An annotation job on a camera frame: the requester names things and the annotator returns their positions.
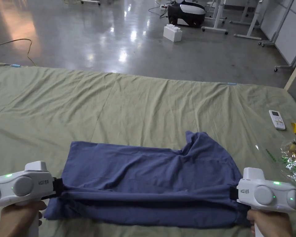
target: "concrete floor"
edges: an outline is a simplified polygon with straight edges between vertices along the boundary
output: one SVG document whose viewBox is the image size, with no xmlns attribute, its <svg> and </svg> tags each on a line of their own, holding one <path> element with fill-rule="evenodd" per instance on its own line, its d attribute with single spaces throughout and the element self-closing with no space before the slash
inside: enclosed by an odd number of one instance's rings
<svg viewBox="0 0 296 237">
<path fill-rule="evenodd" d="M 286 64 L 276 48 L 233 36 L 246 34 L 246 26 L 227 21 L 229 35 L 182 27 L 182 41 L 173 43 L 163 37 L 168 19 L 148 12 L 156 6 L 154 0 L 106 1 L 98 6 L 67 5 L 64 0 L 0 0 L 0 43 L 31 39 L 30 57 L 42 67 L 280 88 L 289 79 L 291 71 L 273 71 L 275 65 Z M 238 20 L 241 12 L 226 10 L 224 15 Z M 253 33 L 265 38 L 260 30 Z M 31 66 L 28 45 L 18 41 L 0 46 L 0 62 Z"/>
</svg>

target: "blue cloth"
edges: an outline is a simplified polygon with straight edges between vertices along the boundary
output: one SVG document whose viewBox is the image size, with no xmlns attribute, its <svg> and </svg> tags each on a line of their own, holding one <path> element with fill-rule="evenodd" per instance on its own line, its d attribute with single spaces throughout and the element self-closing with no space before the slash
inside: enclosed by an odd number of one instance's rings
<svg viewBox="0 0 296 237">
<path fill-rule="evenodd" d="M 250 225 L 229 198 L 241 174 L 206 133 L 186 132 L 182 150 L 72 142 L 66 190 L 45 218 L 85 217 L 125 225 L 220 228 Z"/>
</svg>

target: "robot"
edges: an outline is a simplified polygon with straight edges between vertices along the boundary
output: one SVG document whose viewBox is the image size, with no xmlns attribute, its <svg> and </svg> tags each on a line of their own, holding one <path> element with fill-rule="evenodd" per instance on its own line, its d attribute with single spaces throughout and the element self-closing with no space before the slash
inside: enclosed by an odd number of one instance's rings
<svg viewBox="0 0 296 237">
<path fill-rule="evenodd" d="M 205 8 L 194 2 L 175 0 L 167 7 L 169 23 L 199 28 L 205 20 Z"/>
</svg>

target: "mattress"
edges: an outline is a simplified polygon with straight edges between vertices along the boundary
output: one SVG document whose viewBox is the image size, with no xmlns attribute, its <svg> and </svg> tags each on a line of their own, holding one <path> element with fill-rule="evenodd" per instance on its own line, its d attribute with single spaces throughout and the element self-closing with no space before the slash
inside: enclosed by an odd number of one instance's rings
<svg viewBox="0 0 296 237">
<path fill-rule="evenodd" d="M 275 130 L 268 110 L 280 111 L 287 131 Z M 296 139 L 296 103 L 283 89 L 175 81 L 151 77 L 0 64 L 0 175 L 46 161 L 60 177 L 70 143 L 86 141 L 180 149 L 185 132 L 204 131 L 240 171 L 262 168 L 285 181 L 264 149 Z M 296 213 L 290 215 L 296 235 Z M 250 229 L 198 230 L 122 226 L 95 220 L 43 220 L 40 236 L 250 236 Z"/>
</svg>

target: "finger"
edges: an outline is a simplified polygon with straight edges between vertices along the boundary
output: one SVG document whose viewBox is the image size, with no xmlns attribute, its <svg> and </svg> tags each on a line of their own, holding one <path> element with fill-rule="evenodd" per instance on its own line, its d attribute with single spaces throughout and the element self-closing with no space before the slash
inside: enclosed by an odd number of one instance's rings
<svg viewBox="0 0 296 237">
<path fill-rule="evenodd" d="M 38 201 L 38 202 L 32 202 L 30 203 L 31 207 L 38 210 L 38 211 L 42 211 L 45 210 L 47 208 L 45 202 L 43 201 Z"/>
<path fill-rule="evenodd" d="M 254 210 L 249 210 L 247 213 L 247 219 L 249 221 L 254 221 L 254 216 L 255 216 L 255 211 Z"/>
</svg>

